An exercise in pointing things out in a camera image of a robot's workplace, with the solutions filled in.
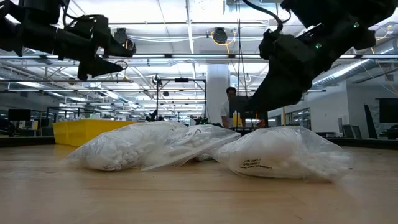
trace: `white shirt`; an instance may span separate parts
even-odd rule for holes
[[[221,113],[220,116],[225,116],[228,119],[228,124],[229,127],[224,127],[224,128],[230,128],[233,126],[233,119],[229,117],[229,100],[225,101],[222,105],[221,105]]]

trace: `yellow plastic crate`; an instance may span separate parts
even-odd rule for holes
[[[54,123],[55,143],[79,147],[104,132],[134,123],[136,122],[95,119]]]

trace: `pillar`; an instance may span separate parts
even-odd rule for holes
[[[229,87],[230,71],[228,64],[207,65],[207,114],[211,123],[221,122],[221,105],[228,99],[226,89]]]

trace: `wooden surface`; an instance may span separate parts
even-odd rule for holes
[[[337,183],[238,176],[216,162],[158,172],[57,165],[73,148],[0,149],[0,223],[398,223],[398,152],[349,148]]]

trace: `ceiling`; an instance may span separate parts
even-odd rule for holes
[[[263,1],[262,6],[268,10],[277,13],[278,16],[284,20],[289,17],[289,14],[280,8],[275,1]],[[130,38],[134,40],[137,46],[137,54],[231,54],[238,53],[238,42],[234,41],[234,33],[237,32],[236,19],[240,17],[242,22],[241,39],[243,54],[258,54],[258,45],[262,39],[262,34],[267,29],[275,29],[276,22],[267,14],[241,6],[240,14],[234,10],[234,7],[224,8],[222,0],[71,0],[69,14],[73,16],[80,16],[82,14],[104,14],[109,18],[110,28],[115,31],[118,27],[127,28],[127,33]],[[190,18],[191,25],[188,25],[188,17]],[[398,21],[398,12],[387,20],[371,27],[371,30],[376,31],[376,37],[382,38],[377,44],[382,44],[385,41],[391,40],[396,37],[398,26],[395,25]],[[215,27],[224,27],[229,41],[231,44],[226,46],[216,45],[211,38],[211,32]],[[292,15],[283,29],[283,33],[292,34],[294,36],[301,34],[305,30],[304,26]],[[10,54],[9,52],[0,51],[1,55]],[[125,71],[119,74],[109,74],[98,77],[96,83],[78,83],[77,85],[70,85],[69,83],[50,83],[46,84],[47,87],[52,85],[54,88],[63,89],[115,89],[115,90],[143,90],[152,89],[152,79],[154,75],[160,78],[205,78],[207,73],[207,65],[209,63],[227,63],[231,75],[236,76],[235,70],[237,69],[237,62],[231,63],[230,60],[206,60],[206,59],[126,59],[130,66]],[[33,74],[27,75],[26,73],[16,71],[21,78],[45,78],[45,70],[47,70],[47,79],[54,80],[67,80],[77,76],[77,63],[72,61],[53,61],[51,66],[35,60],[20,60],[12,59],[5,62],[12,65],[25,68]],[[342,63],[350,63],[349,60],[337,61],[334,66]],[[245,72],[250,78],[248,88],[255,90],[268,71],[268,64],[262,60],[248,60],[244,64]],[[358,79],[366,77],[368,74],[358,74]],[[130,82],[103,82],[103,80],[130,80]],[[375,81],[366,81],[367,83],[375,83]],[[13,84],[13,88],[32,88],[31,86]],[[163,96],[165,99],[203,99],[204,94],[195,83],[174,83],[170,82],[164,87],[172,89],[190,89],[193,92],[170,92],[169,96]],[[153,110],[150,103],[154,103],[154,93],[138,93],[138,92],[117,92],[118,99],[114,100],[110,96],[101,96],[98,92],[78,92],[77,93],[58,93],[62,96],[75,96],[79,98],[86,98],[92,102],[105,102],[121,103],[130,101],[131,103],[147,103],[149,106],[140,106],[141,112],[148,113]],[[77,103],[76,100],[68,99],[68,102]],[[202,112],[202,105],[194,106],[195,110],[190,110],[192,114],[200,114]],[[171,106],[165,106],[167,112],[175,111]]]

